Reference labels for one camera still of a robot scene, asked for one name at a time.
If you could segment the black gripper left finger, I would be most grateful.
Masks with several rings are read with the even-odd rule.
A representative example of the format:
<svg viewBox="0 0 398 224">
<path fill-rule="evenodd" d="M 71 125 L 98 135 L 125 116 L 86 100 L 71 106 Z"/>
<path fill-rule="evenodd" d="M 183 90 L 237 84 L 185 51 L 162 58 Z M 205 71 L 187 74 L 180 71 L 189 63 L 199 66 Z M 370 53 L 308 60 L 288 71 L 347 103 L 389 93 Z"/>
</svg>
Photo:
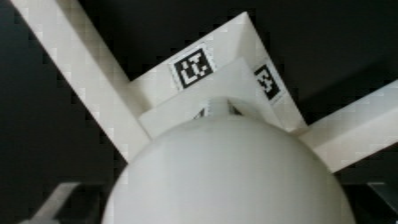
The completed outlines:
<svg viewBox="0 0 398 224">
<path fill-rule="evenodd" d="M 102 224 L 105 204 L 103 183 L 63 182 L 32 217 L 18 224 Z"/>
</svg>

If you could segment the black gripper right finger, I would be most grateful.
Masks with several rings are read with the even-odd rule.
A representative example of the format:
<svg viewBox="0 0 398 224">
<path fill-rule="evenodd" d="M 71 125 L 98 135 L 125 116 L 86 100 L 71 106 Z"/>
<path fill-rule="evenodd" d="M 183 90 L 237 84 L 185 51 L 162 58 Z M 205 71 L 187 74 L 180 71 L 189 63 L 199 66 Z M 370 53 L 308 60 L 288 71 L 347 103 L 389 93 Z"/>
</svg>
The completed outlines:
<svg viewBox="0 0 398 224">
<path fill-rule="evenodd" d="M 358 224 L 398 224 L 398 188 L 386 182 L 345 184 Z"/>
</svg>

